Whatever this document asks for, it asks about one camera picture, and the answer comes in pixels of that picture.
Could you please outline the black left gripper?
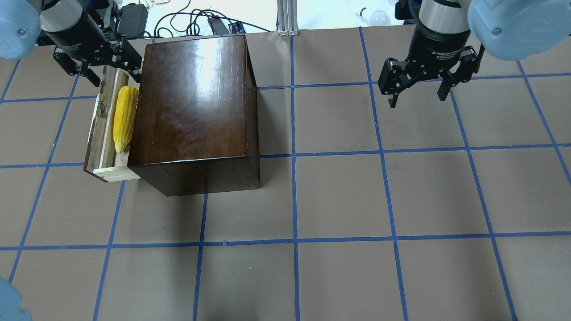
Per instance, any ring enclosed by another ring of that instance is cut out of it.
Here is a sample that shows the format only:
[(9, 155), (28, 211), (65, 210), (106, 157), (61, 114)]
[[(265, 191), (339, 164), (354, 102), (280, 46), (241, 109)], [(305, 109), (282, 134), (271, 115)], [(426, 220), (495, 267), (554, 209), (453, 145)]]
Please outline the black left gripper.
[(108, 42), (88, 13), (45, 12), (45, 33), (56, 44), (53, 59), (67, 74), (99, 87), (101, 79), (89, 65), (109, 65), (126, 71), (135, 83), (141, 82), (141, 55), (127, 39)]

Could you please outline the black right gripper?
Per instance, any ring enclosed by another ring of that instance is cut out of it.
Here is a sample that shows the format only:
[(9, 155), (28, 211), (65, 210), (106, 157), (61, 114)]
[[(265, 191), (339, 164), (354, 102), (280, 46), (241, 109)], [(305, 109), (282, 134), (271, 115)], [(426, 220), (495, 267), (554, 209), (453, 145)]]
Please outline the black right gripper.
[[(485, 47), (480, 45), (476, 52), (471, 45), (466, 46), (470, 34), (470, 30), (442, 34), (428, 27), (415, 27), (406, 60), (386, 59), (377, 82), (381, 93), (388, 97), (389, 107), (396, 107), (400, 94), (412, 86), (412, 79), (418, 75), (418, 81), (428, 81), (439, 74), (443, 80), (437, 96), (444, 101), (451, 88), (469, 82), (479, 73)], [(451, 73), (450, 69), (458, 62)]]

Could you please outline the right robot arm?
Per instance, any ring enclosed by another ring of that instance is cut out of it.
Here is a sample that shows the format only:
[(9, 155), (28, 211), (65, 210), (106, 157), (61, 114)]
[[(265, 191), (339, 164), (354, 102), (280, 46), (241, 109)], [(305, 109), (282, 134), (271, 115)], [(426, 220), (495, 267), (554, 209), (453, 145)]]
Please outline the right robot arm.
[(437, 97), (446, 100), (479, 73), (485, 53), (516, 61), (561, 43), (570, 15), (568, 0), (398, 0), (394, 16), (415, 29), (406, 59), (384, 62), (380, 93), (395, 108), (404, 90), (441, 79)]

